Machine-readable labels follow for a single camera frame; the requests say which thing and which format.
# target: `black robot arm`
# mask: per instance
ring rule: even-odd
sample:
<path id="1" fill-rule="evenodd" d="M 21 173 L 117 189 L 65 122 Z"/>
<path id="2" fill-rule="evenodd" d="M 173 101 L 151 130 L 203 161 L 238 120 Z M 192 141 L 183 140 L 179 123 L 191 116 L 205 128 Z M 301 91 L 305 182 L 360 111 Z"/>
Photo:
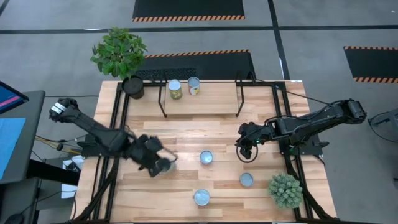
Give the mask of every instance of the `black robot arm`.
<path id="1" fill-rule="evenodd" d="M 354 100 L 341 100 L 331 103 L 319 111 L 301 117 L 279 116 L 267 119 L 264 125 L 253 122 L 243 123 L 236 140 L 240 153 L 246 159 L 251 157 L 251 149 L 267 141 L 288 140 L 292 147 L 304 145 L 308 139 L 324 130 L 339 124 L 360 124 L 366 119 L 361 104 Z"/>
<path id="2" fill-rule="evenodd" d="M 74 123 L 81 129 L 90 133 L 95 143 L 79 142 L 83 146 L 82 156 L 109 156 L 132 159 L 140 166 L 139 170 L 148 169 L 151 177 L 155 177 L 162 171 L 167 171 L 172 162 L 167 158 L 161 158 L 157 152 L 164 149 L 161 141 L 154 136 L 143 134 L 139 138 L 132 132 L 123 129 L 109 129 L 99 124 L 79 110 L 76 100 L 60 98 L 51 107 L 50 119 L 61 123 Z"/>

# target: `computer screen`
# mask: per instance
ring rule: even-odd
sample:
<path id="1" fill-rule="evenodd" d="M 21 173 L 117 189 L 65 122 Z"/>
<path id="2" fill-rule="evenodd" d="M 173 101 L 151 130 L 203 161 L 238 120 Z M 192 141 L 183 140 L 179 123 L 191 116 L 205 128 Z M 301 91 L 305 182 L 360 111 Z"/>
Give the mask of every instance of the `computer screen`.
<path id="1" fill-rule="evenodd" d="M 0 81 L 0 114 L 25 102 L 28 97 Z"/>

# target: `hazard tape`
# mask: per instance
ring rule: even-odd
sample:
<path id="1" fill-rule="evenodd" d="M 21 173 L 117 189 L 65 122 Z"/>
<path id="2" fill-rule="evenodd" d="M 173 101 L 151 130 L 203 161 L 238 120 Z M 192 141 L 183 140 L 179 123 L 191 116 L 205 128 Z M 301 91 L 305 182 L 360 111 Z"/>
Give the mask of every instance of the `hazard tape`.
<path id="1" fill-rule="evenodd" d="M 242 53 L 249 52 L 249 50 L 215 50 L 209 52 L 187 52 L 187 53 L 172 53 L 172 54 L 160 54 L 160 55 L 145 55 L 145 58 L 154 57 L 175 57 L 175 56 L 189 56 L 189 55 L 209 55 L 209 54 L 228 54 L 228 53 Z"/>
<path id="2" fill-rule="evenodd" d="M 244 20 L 245 16 L 150 16 L 135 17 L 133 22 L 172 22 L 172 21 L 210 21 L 210 20 Z"/>
<path id="3" fill-rule="evenodd" d="M 354 77 L 356 82 L 398 83 L 398 78 Z"/>
<path id="4" fill-rule="evenodd" d="M 358 47 L 358 46 L 345 46 L 347 49 L 362 49 L 362 50 L 398 50 L 398 47 Z"/>

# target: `gray floor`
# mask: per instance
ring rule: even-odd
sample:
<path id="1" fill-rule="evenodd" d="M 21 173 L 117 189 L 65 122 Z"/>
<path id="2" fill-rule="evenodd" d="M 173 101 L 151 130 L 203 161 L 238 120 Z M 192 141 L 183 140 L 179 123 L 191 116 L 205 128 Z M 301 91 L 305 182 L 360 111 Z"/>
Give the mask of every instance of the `gray floor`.
<path id="1" fill-rule="evenodd" d="M 134 1 L 10 0 L 0 30 L 94 29 L 119 27 L 269 26 L 266 0 L 243 0 L 246 21 L 132 23 Z M 274 0 L 280 26 L 346 26 L 398 24 L 396 0 Z M 256 74 L 282 79 L 273 31 L 140 33 L 150 54 L 249 49 Z M 48 95 L 96 95 L 103 80 L 89 59 L 101 34 L 0 35 L 0 79 L 20 91 Z M 398 30 L 331 30 L 281 32 L 291 79 L 303 80 L 307 95 L 323 101 L 354 98 L 369 116 L 398 107 L 396 84 L 356 83 L 345 59 L 345 45 L 396 47 Z M 47 98 L 38 134 L 74 138 L 84 132 L 72 124 L 55 124 Z M 79 98 L 81 110 L 93 115 L 96 99 Z M 309 102 L 312 110 L 321 107 Z M 388 126 L 378 128 L 388 134 Z M 397 144 L 379 139 L 367 124 L 341 125 L 320 135 L 326 172 L 338 216 L 343 220 L 397 223 Z M 37 143 L 34 151 L 56 158 L 57 151 Z M 70 207 L 44 210 L 39 223 L 68 219 Z"/>

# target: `plant pot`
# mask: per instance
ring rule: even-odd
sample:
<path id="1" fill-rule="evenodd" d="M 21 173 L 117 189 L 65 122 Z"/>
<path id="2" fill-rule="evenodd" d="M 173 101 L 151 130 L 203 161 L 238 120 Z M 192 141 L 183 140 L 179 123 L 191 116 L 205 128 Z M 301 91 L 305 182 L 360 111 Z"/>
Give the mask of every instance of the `plant pot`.
<path id="1" fill-rule="evenodd" d="M 133 75 L 130 79 L 126 78 L 122 82 L 123 91 L 131 98 L 138 100 L 144 96 L 144 82 L 141 77 Z"/>

